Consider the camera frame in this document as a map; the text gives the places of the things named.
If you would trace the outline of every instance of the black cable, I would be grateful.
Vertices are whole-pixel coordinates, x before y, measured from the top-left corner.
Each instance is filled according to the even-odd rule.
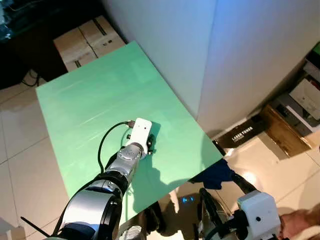
[[[101,139],[101,142],[100,142],[100,145],[99,145],[99,149],[98,149],[98,164],[99,164],[99,167],[100,167],[100,171],[101,171],[101,174],[103,174],[105,172],[105,169],[104,169],[104,166],[102,165],[102,162],[101,162],[101,149],[102,149],[102,145],[104,144],[104,141],[107,137],[107,135],[116,127],[120,126],[120,125],[123,125],[123,124],[126,124],[128,125],[129,122],[128,121],[122,121],[122,122],[119,122],[115,125],[113,125],[106,133],[105,135],[102,137]]]
[[[14,8],[12,8],[10,5],[8,6],[12,11],[14,11],[14,12],[17,12],[17,11],[20,11],[20,10],[22,10],[22,9],[24,9],[24,8],[26,8],[26,7],[28,7],[29,5],[32,5],[32,4],[36,4],[36,3],[39,3],[39,2],[42,2],[43,0],[35,0],[35,1],[31,1],[31,2],[28,2],[27,4],[25,4],[25,5],[23,5],[23,6],[21,6],[21,7],[19,7],[19,8],[17,8],[17,9],[14,9]]]
[[[35,82],[33,84],[28,84],[24,80],[21,81],[24,85],[27,85],[28,87],[34,87],[35,85],[39,86],[39,80],[40,80],[40,75],[38,74],[35,78]]]
[[[37,230],[38,232],[40,232],[41,234],[43,234],[44,236],[46,236],[47,238],[50,237],[50,235],[48,233],[46,233],[45,231],[43,231],[40,227],[38,227],[37,225],[34,225],[32,222],[30,222],[28,219],[26,219],[25,217],[21,216],[20,217],[23,221],[25,221],[27,224],[29,224],[31,227],[33,227],[35,230]]]

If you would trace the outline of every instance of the black cable cord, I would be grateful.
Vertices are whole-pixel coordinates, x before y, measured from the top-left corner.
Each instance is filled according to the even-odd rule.
[[[28,83],[26,83],[24,80],[22,80],[21,83],[23,83],[24,85],[27,85],[28,87],[34,87],[35,85],[39,86],[39,81],[40,81],[40,75],[38,74],[38,75],[36,76],[35,82],[34,82],[33,84],[28,84]]]
[[[100,142],[100,145],[99,145],[99,149],[98,149],[98,164],[99,164],[99,167],[100,167],[100,172],[101,174],[103,174],[105,172],[105,169],[104,169],[104,166],[102,165],[102,162],[101,162],[101,149],[102,149],[102,145],[104,144],[104,141],[107,137],[107,135],[116,127],[120,126],[120,125],[123,125],[123,124],[126,124],[128,125],[129,122],[128,121],[122,121],[122,122],[119,122],[115,125],[113,125],[106,133],[105,135],[102,137],[101,139],[101,142]]]
[[[33,227],[35,230],[37,230],[38,232],[40,232],[41,234],[43,234],[44,236],[46,236],[47,238],[50,237],[50,235],[48,233],[46,233],[45,231],[43,231],[40,227],[38,227],[37,225],[33,224],[32,222],[30,222],[28,219],[26,219],[25,217],[21,216],[20,217],[23,221],[25,221],[27,224],[29,224],[31,227]]]

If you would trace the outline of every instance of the robotic arm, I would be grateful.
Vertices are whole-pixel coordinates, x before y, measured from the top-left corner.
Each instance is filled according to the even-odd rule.
[[[151,146],[152,123],[137,118],[129,141],[104,173],[83,186],[65,207],[52,236],[47,240],[113,240],[119,229],[122,198],[138,163]]]

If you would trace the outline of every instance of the blue cloth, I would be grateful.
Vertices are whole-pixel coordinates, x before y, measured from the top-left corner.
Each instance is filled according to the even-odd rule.
[[[203,182],[206,189],[219,190],[222,188],[222,182],[232,181],[232,175],[234,173],[235,171],[231,170],[227,161],[222,158],[203,172],[199,173],[197,176],[190,179],[190,182]]]

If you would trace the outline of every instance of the cardboard box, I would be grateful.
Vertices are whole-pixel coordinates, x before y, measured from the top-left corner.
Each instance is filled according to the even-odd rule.
[[[99,16],[54,40],[71,72],[125,45],[108,21]]]
[[[295,131],[271,105],[267,105],[260,113],[266,121],[268,136],[287,154],[289,157],[301,154],[320,144],[320,131],[302,137]]]
[[[79,26],[79,29],[91,46],[103,39],[109,40],[119,36],[103,16],[87,21]]]
[[[79,28],[68,31],[53,42],[68,72],[97,59]]]
[[[82,24],[79,29],[98,58],[125,45],[103,16]]]
[[[97,59],[97,57],[96,57],[94,51],[92,51],[92,49],[90,49],[87,53],[77,57],[76,59],[74,59],[72,61],[65,62],[64,64],[65,64],[68,72],[71,72],[71,71],[73,71],[77,68],[80,68],[83,65],[86,65],[96,59]]]
[[[124,41],[119,36],[116,36],[110,39],[101,39],[100,41],[93,44],[92,48],[98,58],[100,58],[108,53],[111,53],[114,50],[117,50],[118,48],[121,48],[124,45]]]

